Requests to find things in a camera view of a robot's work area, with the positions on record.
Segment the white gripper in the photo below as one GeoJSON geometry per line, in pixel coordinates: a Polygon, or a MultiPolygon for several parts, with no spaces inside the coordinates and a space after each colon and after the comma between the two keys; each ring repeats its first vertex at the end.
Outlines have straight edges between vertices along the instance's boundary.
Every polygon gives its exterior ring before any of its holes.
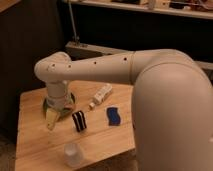
{"type": "Polygon", "coordinates": [[[66,81],[47,83],[46,89],[47,104],[51,107],[46,111],[46,126],[49,130],[53,130],[56,123],[62,118],[62,112],[57,110],[64,109],[70,103],[68,83],[66,81]]]}

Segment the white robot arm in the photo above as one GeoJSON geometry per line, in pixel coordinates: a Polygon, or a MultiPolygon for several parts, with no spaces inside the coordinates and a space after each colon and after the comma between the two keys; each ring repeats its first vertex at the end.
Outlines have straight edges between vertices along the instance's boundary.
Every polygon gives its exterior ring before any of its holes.
{"type": "Polygon", "coordinates": [[[213,85],[187,54],[157,49],[73,61],[57,52],[34,72],[55,109],[66,104],[71,80],[131,84],[138,171],[213,171],[213,85]]]}

